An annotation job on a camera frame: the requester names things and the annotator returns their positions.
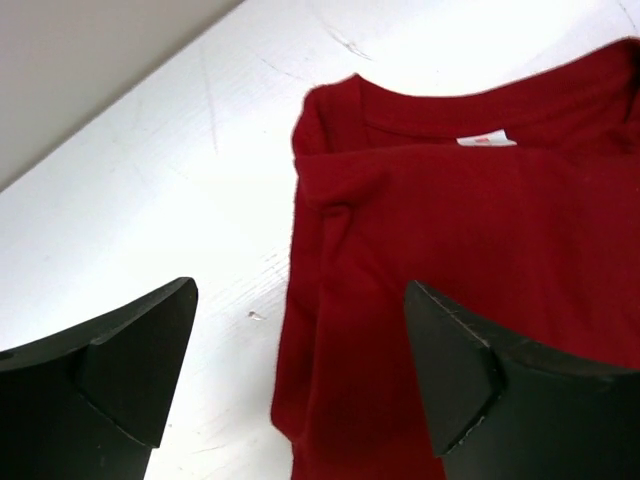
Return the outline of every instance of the red shirt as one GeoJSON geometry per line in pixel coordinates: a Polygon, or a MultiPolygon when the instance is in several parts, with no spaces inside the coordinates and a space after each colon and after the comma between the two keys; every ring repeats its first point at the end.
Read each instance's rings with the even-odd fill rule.
{"type": "Polygon", "coordinates": [[[294,479],[444,478],[403,317],[411,280],[640,368],[639,59],[625,40],[478,95],[358,76],[308,95],[272,409],[294,479]],[[517,145],[456,142],[500,129],[517,145]]]}

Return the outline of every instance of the red fabric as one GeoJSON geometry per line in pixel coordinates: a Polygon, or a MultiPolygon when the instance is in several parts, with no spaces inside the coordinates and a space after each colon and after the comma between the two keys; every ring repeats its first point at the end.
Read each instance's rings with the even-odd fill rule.
{"type": "Polygon", "coordinates": [[[420,280],[567,352],[640,368],[640,47],[490,92],[313,90],[273,422],[295,480],[443,479],[403,318],[420,280]],[[512,147],[463,147],[505,129],[512,147]]]}

